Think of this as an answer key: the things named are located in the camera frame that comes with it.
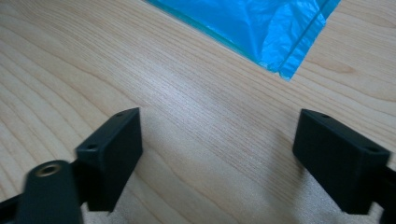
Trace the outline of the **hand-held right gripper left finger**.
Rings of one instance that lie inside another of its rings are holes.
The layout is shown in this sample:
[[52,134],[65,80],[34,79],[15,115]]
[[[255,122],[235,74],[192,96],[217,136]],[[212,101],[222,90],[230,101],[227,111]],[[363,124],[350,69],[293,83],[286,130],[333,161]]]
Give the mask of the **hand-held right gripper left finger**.
[[81,203],[113,212],[143,154],[139,108],[109,118],[77,148],[75,178]]

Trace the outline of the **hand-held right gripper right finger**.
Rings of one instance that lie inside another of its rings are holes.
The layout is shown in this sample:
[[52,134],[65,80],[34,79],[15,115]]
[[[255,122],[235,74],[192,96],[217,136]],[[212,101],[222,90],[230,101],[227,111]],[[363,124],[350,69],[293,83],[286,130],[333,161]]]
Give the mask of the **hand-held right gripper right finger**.
[[303,109],[292,152],[342,211],[366,215],[378,203],[391,212],[389,150],[330,116]]

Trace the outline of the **blue plastic bag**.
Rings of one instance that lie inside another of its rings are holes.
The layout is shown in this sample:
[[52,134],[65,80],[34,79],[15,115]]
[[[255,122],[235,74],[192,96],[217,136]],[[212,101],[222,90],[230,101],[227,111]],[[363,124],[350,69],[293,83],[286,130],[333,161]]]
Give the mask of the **blue plastic bag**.
[[147,0],[291,80],[341,0]]

